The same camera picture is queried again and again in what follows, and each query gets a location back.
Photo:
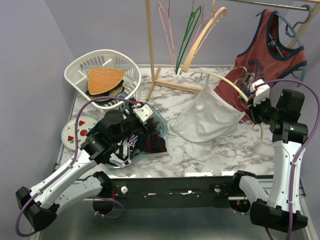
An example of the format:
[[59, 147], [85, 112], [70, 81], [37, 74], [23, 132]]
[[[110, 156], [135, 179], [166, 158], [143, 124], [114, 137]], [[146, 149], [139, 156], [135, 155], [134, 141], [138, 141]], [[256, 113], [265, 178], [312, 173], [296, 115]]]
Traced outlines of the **cream wooden hanger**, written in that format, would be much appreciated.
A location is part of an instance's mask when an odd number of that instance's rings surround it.
[[[215, 76], [215, 77], [218, 77], [219, 79], [225, 81], [226, 83], [228, 83], [230, 86], [232, 86], [237, 92], [239, 95], [242, 96], [242, 98], [245, 100], [246, 103], [248, 103], [249, 101], [249, 98], [245, 95], [245, 93], [239, 88], [237, 87], [237, 85], [234, 83], [234, 82], [231, 82], [229, 79], [227, 79], [226, 77], [224, 76], [221, 76], [215, 72], [209, 72], [209, 71], [204, 71], [204, 70], [200, 70], [200, 71], [196, 71], [196, 72], [193, 72], [190, 76], [193, 76], [195, 74], [200, 74], [200, 77], [198, 78], [198, 80], [196, 81], [199, 85], [200, 85], [200, 80], [202, 79], [202, 76], [205, 74], [207, 77], [209, 77], [209, 75], [211, 76]], [[242, 120], [242, 118], [240, 116], [237, 116], [235, 115], [237, 118], [238, 118], [238, 121], [241, 122], [242, 124], [245, 124], [247, 125], [248, 127], [251, 128], [252, 131], [254, 132], [260, 132], [260, 138], [263, 139], [264, 137], [264, 129], [263, 129], [263, 124], [262, 123], [259, 123], [259, 130], [258, 129], [255, 129], [255, 126], [257, 125], [256, 123], [252, 124], [252, 125], [249, 125], [248, 123], [246, 123], [245, 121]]]

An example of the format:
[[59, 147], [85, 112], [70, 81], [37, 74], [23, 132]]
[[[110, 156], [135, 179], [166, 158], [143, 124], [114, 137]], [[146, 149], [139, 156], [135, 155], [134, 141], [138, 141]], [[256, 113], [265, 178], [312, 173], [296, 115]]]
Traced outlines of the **white tank top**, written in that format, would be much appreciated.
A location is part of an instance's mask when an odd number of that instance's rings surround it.
[[239, 121], [245, 116], [224, 101], [210, 86], [210, 76], [224, 80], [213, 72], [201, 71], [206, 75], [205, 85], [197, 97], [168, 124], [168, 133], [193, 143], [203, 143], [232, 134]]

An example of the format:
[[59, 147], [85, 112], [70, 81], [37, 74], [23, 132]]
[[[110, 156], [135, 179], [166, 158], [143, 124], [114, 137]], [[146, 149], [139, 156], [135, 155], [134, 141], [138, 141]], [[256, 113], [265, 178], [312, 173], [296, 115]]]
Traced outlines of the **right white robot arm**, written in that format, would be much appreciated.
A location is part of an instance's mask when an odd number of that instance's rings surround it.
[[308, 218], [301, 215], [299, 204], [304, 154], [297, 154], [308, 137], [308, 127], [298, 122], [304, 100], [303, 93], [284, 89], [275, 107], [269, 98], [260, 103], [249, 101], [245, 112], [253, 123], [269, 125], [275, 157], [270, 193], [264, 191], [255, 174], [247, 171], [237, 171], [230, 183], [230, 191], [234, 195], [245, 194], [247, 197], [250, 221], [254, 225], [286, 233], [305, 228], [308, 224]]

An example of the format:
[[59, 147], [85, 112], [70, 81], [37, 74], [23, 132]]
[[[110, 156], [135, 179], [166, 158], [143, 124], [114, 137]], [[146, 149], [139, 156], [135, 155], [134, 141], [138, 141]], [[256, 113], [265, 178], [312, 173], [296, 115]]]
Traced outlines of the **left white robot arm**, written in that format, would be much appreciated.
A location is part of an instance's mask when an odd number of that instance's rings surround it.
[[165, 150], [166, 127], [166, 121], [150, 105], [106, 112], [72, 158], [37, 185], [17, 190], [19, 216], [25, 216], [32, 228], [39, 232], [74, 202], [109, 196], [113, 193], [112, 182], [103, 171], [95, 172], [82, 183], [74, 182], [100, 164], [125, 168], [143, 153]]

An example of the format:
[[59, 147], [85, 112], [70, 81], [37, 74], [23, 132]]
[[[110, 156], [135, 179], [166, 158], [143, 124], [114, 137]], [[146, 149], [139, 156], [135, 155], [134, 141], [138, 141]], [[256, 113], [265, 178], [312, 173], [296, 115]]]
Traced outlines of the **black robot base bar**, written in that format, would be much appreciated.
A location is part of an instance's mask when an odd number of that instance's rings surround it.
[[113, 194], [126, 209], [228, 208], [246, 197], [232, 176], [113, 178], [96, 195]]

